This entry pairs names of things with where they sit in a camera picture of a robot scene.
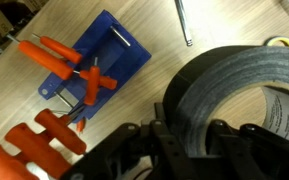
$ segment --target tape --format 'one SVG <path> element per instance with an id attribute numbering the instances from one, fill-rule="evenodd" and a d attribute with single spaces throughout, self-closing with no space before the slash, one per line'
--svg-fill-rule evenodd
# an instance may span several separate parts
<path id="1" fill-rule="evenodd" d="M 282 42 L 285 46 L 289 47 L 289 38 L 283 36 L 276 36 L 267 40 L 264 45 L 274 46 L 277 42 Z"/>
<path id="2" fill-rule="evenodd" d="M 216 111 L 235 95 L 263 86 L 289 91 L 289 48 L 210 50 L 172 79 L 163 99 L 167 123 L 190 157 L 204 155 L 207 127 Z"/>

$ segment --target orange tool handle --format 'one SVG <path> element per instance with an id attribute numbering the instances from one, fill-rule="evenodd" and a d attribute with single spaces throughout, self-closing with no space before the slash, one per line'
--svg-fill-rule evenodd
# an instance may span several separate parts
<path id="1" fill-rule="evenodd" d="M 88 80 L 89 76 L 90 76 L 90 74 L 88 71 L 85 71 L 85 70 L 80 71 L 80 77 L 81 78 Z"/>
<path id="2" fill-rule="evenodd" d="M 45 45 L 46 47 L 52 49 L 53 51 L 57 52 L 58 54 L 62 55 L 66 59 L 70 60 L 74 64 L 78 64 L 82 60 L 82 55 L 75 51 L 73 48 L 69 48 L 64 46 L 63 44 L 49 38 L 46 36 L 42 36 L 40 38 L 40 42 Z"/>
<path id="3" fill-rule="evenodd" d="M 60 121 L 62 121 L 64 124 L 68 124 L 68 122 L 70 121 L 70 117 L 62 116 L 62 117 L 60 117 Z M 47 130 L 42 131 L 38 135 L 48 143 L 50 143 L 52 141 L 52 139 L 54 139 L 54 137 Z M 15 156 L 15 158 L 23 164 L 27 164 L 30 162 L 30 159 L 28 157 L 26 157 L 26 155 L 23 154 L 23 152 L 18 153 Z"/>
<path id="4" fill-rule="evenodd" d="M 117 86 L 117 81 L 107 76 L 100 77 L 100 86 L 103 86 L 107 89 L 114 90 Z"/>
<path id="5" fill-rule="evenodd" d="M 85 153 L 86 144 L 67 127 L 67 124 L 60 121 L 49 109 L 44 109 L 36 117 L 35 121 L 47 129 L 50 136 L 58 139 L 65 147 L 80 155 Z"/>
<path id="6" fill-rule="evenodd" d="M 85 128 L 86 120 L 85 118 L 81 119 L 79 122 L 76 123 L 76 131 L 78 133 L 82 133 Z"/>
<path id="7" fill-rule="evenodd" d="M 52 71 L 63 80 L 69 79 L 73 74 L 73 69 L 64 61 L 54 57 L 29 41 L 21 41 L 18 48 L 28 57 L 32 58 L 46 69 Z"/>
<path id="8" fill-rule="evenodd" d="M 4 151 L 0 145 L 0 179 L 3 180 L 38 180 L 20 161 Z"/>
<path id="9" fill-rule="evenodd" d="M 89 106 L 95 104 L 99 83 L 100 83 L 100 68 L 98 66 L 92 66 L 90 68 L 88 76 L 84 104 Z"/>
<path id="10" fill-rule="evenodd" d="M 26 157 L 53 178 L 59 179 L 71 167 L 59 152 L 49 146 L 48 142 L 35 134 L 25 123 L 13 127 L 6 134 L 5 139 L 22 150 Z"/>
<path id="11" fill-rule="evenodd" d="M 85 70 L 80 71 L 80 77 L 81 78 L 88 80 L 89 76 L 90 75 L 89 75 L 88 71 L 85 71 Z M 100 76 L 99 85 L 103 86 L 107 89 L 114 90 L 117 86 L 117 81 L 115 79 L 108 77 L 108 76 Z"/>

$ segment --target orange-handled tool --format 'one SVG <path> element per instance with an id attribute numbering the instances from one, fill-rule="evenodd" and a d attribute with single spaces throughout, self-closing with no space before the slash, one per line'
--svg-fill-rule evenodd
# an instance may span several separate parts
<path id="1" fill-rule="evenodd" d="M 85 71 L 85 70 L 80 71 L 79 74 L 80 74 L 80 77 L 85 80 L 88 80 L 90 77 L 90 72 Z M 108 76 L 100 76 L 99 85 L 107 89 L 114 90 L 117 86 L 117 81 Z"/>
<path id="2" fill-rule="evenodd" d="M 0 179 L 3 180 L 38 180 L 16 158 L 4 151 L 0 145 Z"/>
<path id="3" fill-rule="evenodd" d="M 62 116 L 59 118 L 59 120 L 62 121 L 62 123 L 64 123 L 64 124 L 69 124 L 70 117 L 69 116 Z M 38 135 L 48 143 L 50 143 L 52 141 L 52 139 L 54 139 L 54 137 L 48 132 L 48 130 L 44 130 L 43 132 L 39 133 Z M 15 155 L 15 158 L 17 160 L 21 161 L 23 164 L 30 162 L 30 159 L 28 157 L 26 157 L 26 155 L 23 154 L 23 152 L 20 152 L 17 155 Z"/>
<path id="4" fill-rule="evenodd" d="M 53 51 L 57 52 L 58 54 L 62 55 L 66 59 L 70 60 L 74 64 L 78 64 L 82 60 L 82 55 L 75 51 L 75 49 L 64 46 L 63 44 L 59 43 L 58 41 L 55 41 L 54 39 L 51 39 L 47 36 L 38 36 L 36 34 L 33 34 L 34 36 L 40 38 L 40 42 L 52 49 Z"/>
<path id="5" fill-rule="evenodd" d="M 79 122 L 77 122 L 76 123 L 76 131 L 78 133 L 82 133 L 84 128 L 85 128 L 85 124 L 86 124 L 86 119 L 85 118 L 83 118 Z"/>
<path id="6" fill-rule="evenodd" d="M 88 76 L 84 104 L 90 106 L 95 104 L 99 83 L 100 83 L 100 68 L 98 66 L 92 66 L 90 68 Z"/>
<path id="7" fill-rule="evenodd" d="M 67 123 L 59 120 L 49 109 L 44 109 L 36 117 L 35 121 L 47 129 L 49 135 L 58 139 L 65 147 L 80 155 L 86 151 L 86 144 L 67 127 Z"/>
<path id="8" fill-rule="evenodd" d="M 13 127 L 6 134 L 5 139 L 21 149 L 26 157 L 53 178 L 60 178 L 71 167 L 59 152 L 49 146 L 47 141 L 35 134 L 25 123 Z"/>
<path id="9" fill-rule="evenodd" d="M 73 74 L 73 68 L 69 67 L 64 61 L 54 57 L 29 41 L 21 41 L 18 48 L 28 57 L 52 71 L 63 80 L 69 79 Z"/>

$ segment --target masking tape roll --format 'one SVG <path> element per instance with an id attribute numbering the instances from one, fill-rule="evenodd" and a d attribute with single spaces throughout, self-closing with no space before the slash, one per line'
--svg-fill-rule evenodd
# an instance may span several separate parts
<path id="1" fill-rule="evenodd" d="M 166 90 L 170 130 L 190 157 L 204 155 L 216 111 L 236 94 L 262 86 L 289 91 L 289 48 L 228 46 L 205 52 L 185 65 Z"/>
<path id="2" fill-rule="evenodd" d="M 289 38 L 283 36 L 273 37 L 267 40 L 264 45 L 266 46 L 274 46 L 277 42 L 282 42 L 285 46 L 289 47 Z"/>

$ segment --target metal pin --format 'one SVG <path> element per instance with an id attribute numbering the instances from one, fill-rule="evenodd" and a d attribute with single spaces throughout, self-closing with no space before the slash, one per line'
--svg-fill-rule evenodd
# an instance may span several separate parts
<path id="1" fill-rule="evenodd" d="M 71 112 L 69 112 L 67 115 L 70 117 L 70 121 L 67 122 L 67 125 L 69 125 L 73 120 L 75 120 L 75 118 L 77 118 L 80 115 L 80 113 L 84 110 L 84 108 L 85 108 L 85 105 L 82 104 L 82 105 L 79 105 L 74 110 L 72 110 Z"/>
<path id="2" fill-rule="evenodd" d="M 178 16 L 180 17 L 186 45 L 192 46 L 193 45 L 192 36 L 187 26 L 187 22 L 186 22 L 187 20 L 185 16 L 183 2 L 182 0 L 175 0 L 175 4 L 176 4 L 177 11 L 178 11 Z"/>
<path id="3" fill-rule="evenodd" d="M 95 57 L 94 66 L 97 66 L 98 57 Z"/>
<path id="4" fill-rule="evenodd" d="M 37 38 L 41 38 L 39 35 L 32 33 L 33 36 L 37 37 Z"/>
<path id="5" fill-rule="evenodd" d="M 250 131 L 255 131 L 255 127 L 251 124 L 247 124 L 245 125 L 246 129 L 250 130 Z"/>
<path id="6" fill-rule="evenodd" d="M 111 26 L 111 29 L 117 35 L 117 37 L 125 43 L 126 46 L 131 46 L 131 44 L 113 26 Z"/>
<path id="7" fill-rule="evenodd" d="M 68 100 L 65 99 L 61 94 L 59 94 L 59 93 L 57 93 L 57 92 L 54 92 L 54 94 L 55 94 L 57 97 L 59 97 L 66 105 L 68 105 L 68 106 L 71 107 L 71 108 L 74 108 L 74 106 L 73 106 L 70 102 L 68 102 Z"/>
<path id="8" fill-rule="evenodd" d="M 10 40 L 14 41 L 14 42 L 20 43 L 20 41 L 18 39 L 16 39 L 14 36 L 12 36 L 10 34 L 7 34 L 6 37 L 9 38 Z"/>

